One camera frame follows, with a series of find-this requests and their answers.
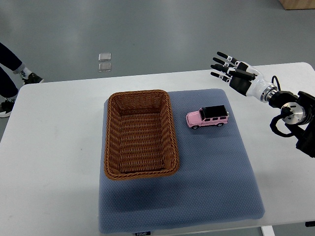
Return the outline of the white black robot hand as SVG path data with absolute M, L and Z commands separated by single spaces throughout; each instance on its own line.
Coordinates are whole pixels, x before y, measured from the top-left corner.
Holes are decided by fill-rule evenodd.
M 217 52 L 220 58 L 213 57 L 213 61 L 219 63 L 211 65 L 211 68 L 222 73 L 228 73 L 230 78 L 216 72 L 211 75 L 229 82 L 229 86 L 244 96 L 252 96 L 259 101 L 269 101 L 278 92 L 278 88 L 265 80 L 264 75 L 245 62 Z

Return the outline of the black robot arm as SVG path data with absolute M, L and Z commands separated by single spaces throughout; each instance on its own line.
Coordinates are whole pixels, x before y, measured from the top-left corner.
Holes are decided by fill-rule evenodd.
M 277 76 L 266 81 L 264 75 L 248 63 L 218 52 L 213 58 L 211 75 L 221 79 L 243 96 L 252 96 L 280 114 L 271 120 L 270 128 L 278 136 L 296 137 L 296 148 L 315 156 L 315 98 L 299 91 L 297 95 L 281 89 Z

